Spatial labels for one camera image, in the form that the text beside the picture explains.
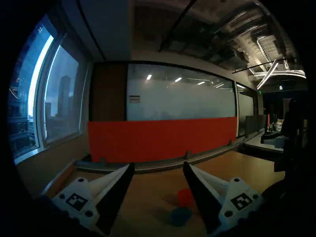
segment blue disk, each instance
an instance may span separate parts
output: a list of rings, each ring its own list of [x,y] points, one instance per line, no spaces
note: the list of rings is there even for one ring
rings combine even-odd
[[[178,207],[171,212],[171,224],[173,226],[184,226],[191,218],[192,211],[187,207]]]

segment skyscraper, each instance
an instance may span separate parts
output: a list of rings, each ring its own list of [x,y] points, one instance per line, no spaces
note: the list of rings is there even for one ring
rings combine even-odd
[[[69,76],[63,76],[60,79],[57,105],[58,117],[67,117],[69,115],[70,82],[71,78]]]

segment wooden wall panel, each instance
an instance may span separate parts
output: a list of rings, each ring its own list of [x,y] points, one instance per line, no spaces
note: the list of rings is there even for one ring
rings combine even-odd
[[[126,120],[126,83],[128,65],[97,63],[90,86],[90,121]]]

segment curved light fixture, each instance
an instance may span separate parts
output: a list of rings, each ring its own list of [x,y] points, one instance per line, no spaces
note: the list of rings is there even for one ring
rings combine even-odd
[[[260,83],[257,86],[257,90],[260,89],[260,87],[269,79],[269,77],[271,76],[271,74],[274,72],[274,70],[276,69],[276,67],[279,65],[279,63],[277,62],[277,60],[275,59],[272,63],[272,66],[270,67],[269,71],[267,72],[267,74],[264,76],[264,78],[260,81]]]
[[[262,72],[255,72],[254,77],[263,77],[267,74],[266,71]],[[306,78],[305,74],[297,72],[297,71],[274,71],[271,76],[276,76],[276,75],[288,75],[288,76],[296,76],[296,77],[303,77]]]

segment wall sign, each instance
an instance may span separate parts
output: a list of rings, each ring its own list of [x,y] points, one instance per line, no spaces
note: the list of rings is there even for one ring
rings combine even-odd
[[[140,96],[130,96],[130,103],[139,103]]]

